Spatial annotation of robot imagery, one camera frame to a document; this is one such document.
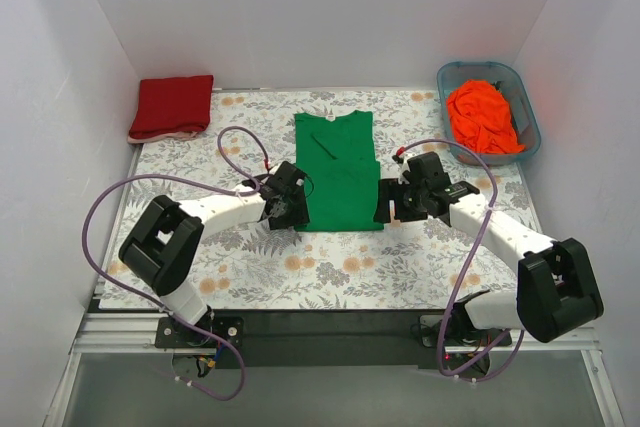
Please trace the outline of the green t-shirt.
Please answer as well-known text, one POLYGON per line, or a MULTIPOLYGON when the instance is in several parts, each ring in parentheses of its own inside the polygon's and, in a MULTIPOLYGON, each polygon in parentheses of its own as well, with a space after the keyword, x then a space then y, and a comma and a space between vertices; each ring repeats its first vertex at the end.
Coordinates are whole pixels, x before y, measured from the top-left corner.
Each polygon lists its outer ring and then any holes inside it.
POLYGON ((310 178, 305 189, 309 222, 301 232, 380 231, 374 220, 380 163, 373 114, 355 110, 332 120, 298 113, 296 166, 310 178))

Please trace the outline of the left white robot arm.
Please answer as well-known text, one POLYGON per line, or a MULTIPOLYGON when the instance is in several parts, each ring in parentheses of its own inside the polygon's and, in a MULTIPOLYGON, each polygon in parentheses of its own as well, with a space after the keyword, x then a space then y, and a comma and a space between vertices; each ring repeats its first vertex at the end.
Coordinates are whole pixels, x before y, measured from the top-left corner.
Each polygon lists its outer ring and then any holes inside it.
POLYGON ((272 230, 309 222, 304 189, 308 175, 284 161, 273 173, 248 179, 227 194, 192 200, 155 197, 120 247, 118 257, 182 318, 178 334, 193 347, 205 345, 213 324, 209 308, 187 280, 200 242, 241 224, 267 221, 272 230))

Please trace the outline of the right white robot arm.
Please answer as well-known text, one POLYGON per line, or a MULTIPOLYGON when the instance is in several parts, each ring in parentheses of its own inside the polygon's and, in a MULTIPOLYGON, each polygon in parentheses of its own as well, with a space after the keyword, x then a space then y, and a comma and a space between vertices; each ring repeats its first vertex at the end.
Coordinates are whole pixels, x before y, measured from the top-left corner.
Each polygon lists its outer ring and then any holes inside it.
POLYGON ((393 157, 400 172, 378 184, 374 219, 388 223, 434 218, 474 237, 517 276, 512 291, 469 294, 446 307, 441 326, 475 344, 490 329, 519 329, 548 343, 604 313, 589 255, 579 241, 538 233, 506 213, 467 181, 452 182, 434 152, 393 157))

